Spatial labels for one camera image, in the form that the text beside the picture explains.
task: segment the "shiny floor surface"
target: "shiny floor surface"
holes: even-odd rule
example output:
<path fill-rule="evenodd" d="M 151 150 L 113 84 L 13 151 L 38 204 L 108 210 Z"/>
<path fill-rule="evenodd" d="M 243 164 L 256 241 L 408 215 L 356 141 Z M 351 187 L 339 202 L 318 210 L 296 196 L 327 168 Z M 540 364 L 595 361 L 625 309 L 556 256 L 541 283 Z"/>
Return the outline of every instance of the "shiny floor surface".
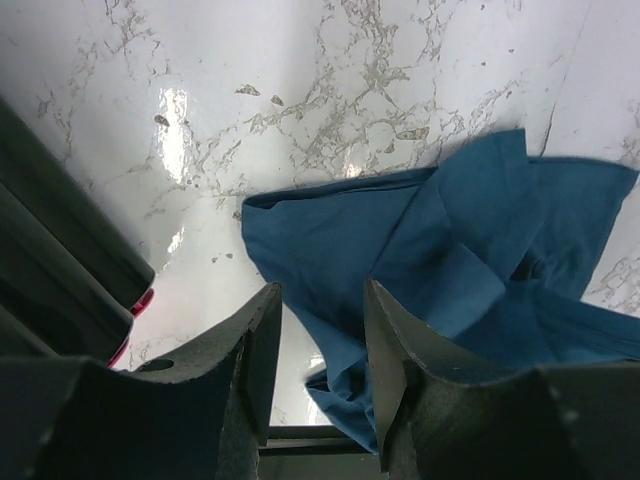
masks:
<path fill-rule="evenodd" d="M 523 126 L 529 150 L 640 167 L 634 0 L 23 0 L 0 5 L 0 94 L 158 272 L 121 367 L 263 284 L 250 194 L 443 161 Z M 640 315 L 640 194 L 586 295 Z M 326 419 L 322 357 L 284 319 L 271 422 Z"/>

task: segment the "crumpled fabric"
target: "crumpled fabric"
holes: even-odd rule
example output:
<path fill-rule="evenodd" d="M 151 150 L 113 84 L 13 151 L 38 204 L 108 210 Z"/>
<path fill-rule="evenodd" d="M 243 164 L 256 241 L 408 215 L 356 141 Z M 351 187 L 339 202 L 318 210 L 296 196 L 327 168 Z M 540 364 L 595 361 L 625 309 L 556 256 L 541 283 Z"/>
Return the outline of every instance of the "crumpled fabric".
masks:
<path fill-rule="evenodd" d="M 376 452 L 364 282 L 500 365 L 640 358 L 640 322 L 580 303 L 638 172 L 527 157 L 523 130 L 422 168 L 246 199 L 242 235 L 324 355 L 307 380 L 336 427 Z"/>

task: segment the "white marble tile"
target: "white marble tile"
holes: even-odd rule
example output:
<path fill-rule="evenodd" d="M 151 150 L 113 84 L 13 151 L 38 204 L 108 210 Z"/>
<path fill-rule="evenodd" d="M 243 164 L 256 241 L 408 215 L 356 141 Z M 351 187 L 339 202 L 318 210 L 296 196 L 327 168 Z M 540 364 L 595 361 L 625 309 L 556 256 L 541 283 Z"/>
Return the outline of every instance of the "white marble tile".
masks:
<path fill-rule="evenodd" d="M 0 94 L 158 271 L 135 368 L 262 285 L 248 194 L 434 162 L 516 125 L 532 153 L 637 158 L 638 15 L 631 0 L 5 2 Z M 624 310 L 640 254 L 619 225 L 589 298 Z M 600 287 L 620 279 L 624 294 Z M 272 423 L 326 421 L 302 384 L 320 362 L 287 313 Z"/>

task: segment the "red edge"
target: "red edge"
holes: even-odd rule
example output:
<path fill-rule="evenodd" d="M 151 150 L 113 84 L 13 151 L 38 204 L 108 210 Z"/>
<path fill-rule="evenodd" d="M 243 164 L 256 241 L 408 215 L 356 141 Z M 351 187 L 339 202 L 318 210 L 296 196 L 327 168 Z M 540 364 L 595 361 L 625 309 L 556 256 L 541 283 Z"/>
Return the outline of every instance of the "red edge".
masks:
<path fill-rule="evenodd" d="M 142 295 L 140 300 L 138 300 L 136 304 L 133 307 L 131 307 L 131 314 L 133 315 L 133 318 L 138 318 L 142 314 L 142 312 L 144 312 L 147 309 L 147 307 L 151 303 L 151 300 L 153 300 L 154 295 L 155 295 L 155 292 L 153 291 L 153 288 L 150 288 L 144 293 L 144 295 Z M 118 360 L 120 360 L 120 357 L 122 357 L 128 345 L 129 345 L 129 337 L 127 337 L 124 340 L 124 342 L 122 343 L 122 345 L 120 345 L 120 348 L 118 349 L 116 354 L 109 361 L 110 367 L 113 367 L 113 365 Z"/>

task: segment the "hole in bracket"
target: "hole in bracket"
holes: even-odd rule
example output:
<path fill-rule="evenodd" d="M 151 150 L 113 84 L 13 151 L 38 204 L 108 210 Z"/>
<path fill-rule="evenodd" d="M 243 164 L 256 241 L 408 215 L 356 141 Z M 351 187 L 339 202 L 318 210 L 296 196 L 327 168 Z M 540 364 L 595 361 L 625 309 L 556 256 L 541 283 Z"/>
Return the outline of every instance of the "hole in bracket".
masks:
<path fill-rule="evenodd" d="M 156 358 L 142 365 L 139 372 L 159 372 L 160 370 L 166 370 L 173 367 L 173 360 L 168 358 Z"/>

